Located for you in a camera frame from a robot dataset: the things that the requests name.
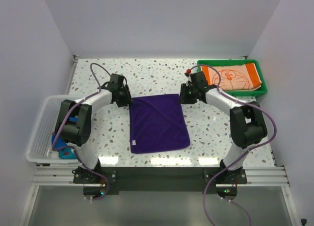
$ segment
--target gray floor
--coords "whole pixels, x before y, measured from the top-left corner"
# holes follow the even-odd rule
[[[242,187],[236,201],[254,226],[290,226],[280,187]],[[238,207],[208,195],[208,211],[217,226],[248,226]],[[41,187],[32,226],[200,226],[210,225],[201,193],[121,192],[102,200],[83,200],[82,187]]]

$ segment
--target white wall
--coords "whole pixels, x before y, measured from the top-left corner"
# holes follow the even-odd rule
[[[64,93],[72,56],[44,0],[0,0],[0,225],[18,223],[33,166],[26,144],[43,100]]]
[[[314,224],[314,0],[281,0],[251,58],[259,61],[269,92],[262,106],[275,118],[273,142],[284,164],[300,217]]]
[[[280,0],[46,0],[73,54],[239,57]]]

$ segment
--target white speckled tabletop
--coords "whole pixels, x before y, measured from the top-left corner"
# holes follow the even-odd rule
[[[89,65],[103,65],[109,72],[124,75],[133,98],[148,95],[180,93],[186,82],[184,72],[198,59],[79,59],[69,94],[89,95],[96,91]],[[108,75],[95,66],[101,84]],[[254,100],[253,97],[242,97]],[[93,116],[90,141],[102,166],[152,167],[152,166],[218,166],[231,146],[229,117],[219,109],[198,102],[182,105],[191,145],[179,151],[150,154],[133,154],[130,151],[129,109],[111,104]],[[270,145],[252,151],[244,167],[273,167]]]

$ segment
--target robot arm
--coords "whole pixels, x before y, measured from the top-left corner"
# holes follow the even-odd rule
[[[224,97],[222,94],[225,92],[218,92],[216,85],[208,85],[203,72],[197,72],[189,76],[191,82],[181,85],[180,103],[194,104],[197,100],[201,100],[230,116],[231,138],[234,143],[231,145],[227,156],[220,163],[221,168],[225,168],[237,160],[250,145],[258,144],[267,135],[262,113],[252,107],[241,105]],[[241,169],[244,159],[241,159],[228,170],[236,171]]]
[[[92,114],[100,108],[116,102],[118,107],[132,104],[128,85],[124,85],[124,76],[111,74],[110,81],[101,86],[98,94],[85,100],[77,106],[70,118],[63,127],[60,137],[69,145],[74,146],[81,161],[90,169],[95,169],[98,163],[98,157],[94,154],[93,149],[88,147],[88,139],[91,134]],[[64,100],[61,103],[60,112],[57,118],[55,132],[57,133],[68,111],[79,100]]]

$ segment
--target folded cloth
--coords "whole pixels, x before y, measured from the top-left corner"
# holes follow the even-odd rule
[[[179,95],[133,98],[130,105],[132,153],[184,149],[190,145]]]
[[[254,63],[248,63],[241,66],[224,66],[214,67],[221,75],[220,87],[225,90],[257,90],[262,82],[256,70]],[[209,85],[217,85],[219,77],[217,73],[202,66],[202,71],[205,74]]]

